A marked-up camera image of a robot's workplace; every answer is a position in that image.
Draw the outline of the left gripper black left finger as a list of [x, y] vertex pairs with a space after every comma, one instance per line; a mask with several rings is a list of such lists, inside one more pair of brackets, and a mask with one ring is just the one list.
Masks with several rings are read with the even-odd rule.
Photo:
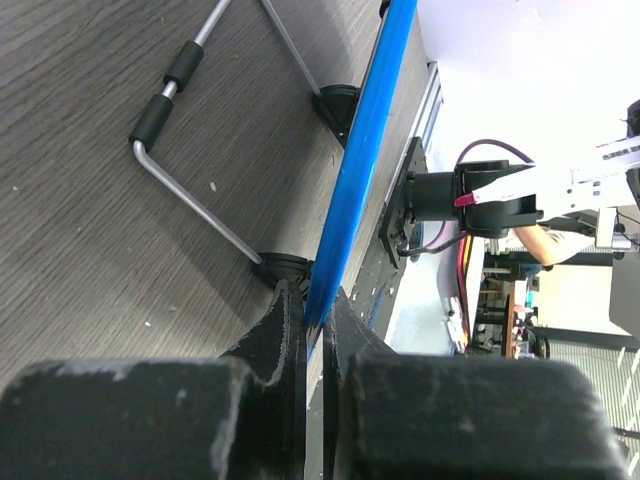
[[68, 359], [1, 396], [5, 479], [300, 479], [306, 336], [298, 286], [219, 357]]

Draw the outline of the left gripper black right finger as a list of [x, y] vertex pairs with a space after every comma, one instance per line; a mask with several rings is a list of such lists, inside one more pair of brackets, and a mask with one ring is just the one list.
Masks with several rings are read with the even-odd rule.
[[323, 330], [328, 479], [623, 479], [574, 366], [393, 351], [339, 293]]

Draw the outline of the blue framed whiteboard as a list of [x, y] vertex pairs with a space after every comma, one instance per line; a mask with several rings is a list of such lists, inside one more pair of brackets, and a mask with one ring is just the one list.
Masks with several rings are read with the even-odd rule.
[[365, 76], [313, 263], [304, 311], [307, 359], [333, 305], [362, 220], [417, 3], [392, 1]]

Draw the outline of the white marker pink cap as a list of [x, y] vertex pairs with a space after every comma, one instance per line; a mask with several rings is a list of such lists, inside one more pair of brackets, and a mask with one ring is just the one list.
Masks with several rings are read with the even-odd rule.
[[577, 210], [628, 206], [634, 201], [626, 175], [639, 167], [639, 138], [596, 147], [582, 164], [531, 166], [472, 187], [455, 199], [456, 207], [536, 197], [536, 206], [551, 215]]

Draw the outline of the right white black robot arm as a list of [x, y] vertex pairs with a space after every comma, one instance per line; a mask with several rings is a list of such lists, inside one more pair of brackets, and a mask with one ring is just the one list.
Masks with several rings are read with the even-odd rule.
[[470, 143], [449, 172], [407, 174], [404, 208], [411, 221], [456, 221], [473, 236], [502, 238], [578, 211], [639, 204], [639, 103], [627, 109], [626, 137], [572, 164], [538, 164], [494, 139]]

